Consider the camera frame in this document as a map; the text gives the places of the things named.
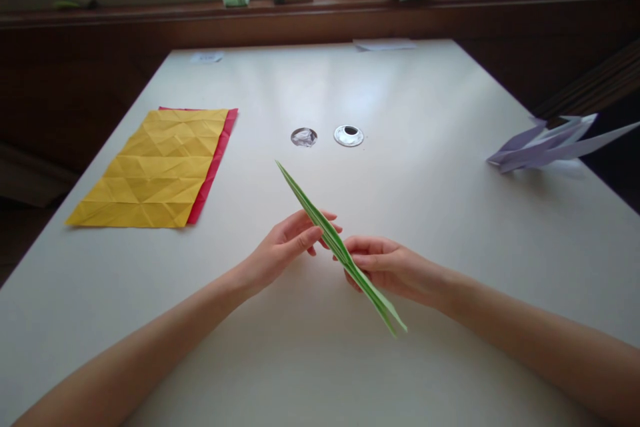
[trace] yellow origami paper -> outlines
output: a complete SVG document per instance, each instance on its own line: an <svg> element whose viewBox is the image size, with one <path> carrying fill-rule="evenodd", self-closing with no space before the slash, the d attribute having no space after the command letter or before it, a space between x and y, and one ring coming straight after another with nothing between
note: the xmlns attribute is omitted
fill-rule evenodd
<svg viewBox="0 0 640 427"><path fill-rule="evenodd" d="M67 225L184 227L228 110L153 110Z"/></svg>

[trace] metal grommet cover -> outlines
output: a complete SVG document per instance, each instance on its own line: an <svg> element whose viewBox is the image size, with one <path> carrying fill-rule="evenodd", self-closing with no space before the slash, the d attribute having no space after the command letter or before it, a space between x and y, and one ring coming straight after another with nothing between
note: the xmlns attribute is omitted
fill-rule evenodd
<svg viewBox="0 0 640 427"><path fill-rule="evenodd" d="M333 133L333 138L340 145L345 147L355 147L360 145L365 136L358 127L352 125L340 125Z"/></svg>

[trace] hand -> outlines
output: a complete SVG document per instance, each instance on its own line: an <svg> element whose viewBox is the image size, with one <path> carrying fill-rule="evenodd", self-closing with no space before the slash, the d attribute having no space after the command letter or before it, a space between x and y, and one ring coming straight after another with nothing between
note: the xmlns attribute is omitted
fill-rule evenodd
<svg viewBox="0 0 640 427"><path fill-rule="evenodd" d="M326 210L321 212L329 221L337 218L334 213ZM331 225L336 232L342 232L342 227L333 222ZM322 228L314 227L307 212L299 210L272 228L253 253L234 270L249 286L250 294L255 295L277 279L305 250L310 256L315 257L316 242L329 249L321 239L322 235Z"/></svg>
<svg viewBox="0 0 640 427"><path fill-rule="evenodd" d="M439 310L444 306L447 286L456 272L387 238L349 237L345 246L374 286ZM361 292L346 271L345 276L349 284Z"/></svg>

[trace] purple origami crane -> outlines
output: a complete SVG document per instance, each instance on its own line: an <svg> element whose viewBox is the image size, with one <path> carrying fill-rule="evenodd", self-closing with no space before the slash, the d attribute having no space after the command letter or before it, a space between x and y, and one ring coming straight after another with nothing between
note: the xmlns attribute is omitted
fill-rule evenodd
<svg viewBox="0 0 640 427"><path fill-rule="evenodd" d="M569 160L587 155L640 125L640 122L636 122L597 137L580 140L596 117L597 113L587 117L561 117L567 120L567 123L544 133L547 122L532 117L534 128L511 138L487 161L499 165L500 173L543 167L556 160Z"/></svg>

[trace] forearm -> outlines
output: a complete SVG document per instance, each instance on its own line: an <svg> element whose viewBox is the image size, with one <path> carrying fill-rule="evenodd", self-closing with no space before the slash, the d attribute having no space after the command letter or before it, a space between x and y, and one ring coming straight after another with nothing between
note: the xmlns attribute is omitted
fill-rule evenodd
<svg viewBox="0 0 640 427"><path fill-rule="evenodd" d="M616 425L639 425L640 351L469 278L442 311Z"/></svg>
<svg viewBox="0 0 640 427"><path fill-rule="evenodd" d="M227 272L80 367L15 425L119 425L248 296Z"/></svg>

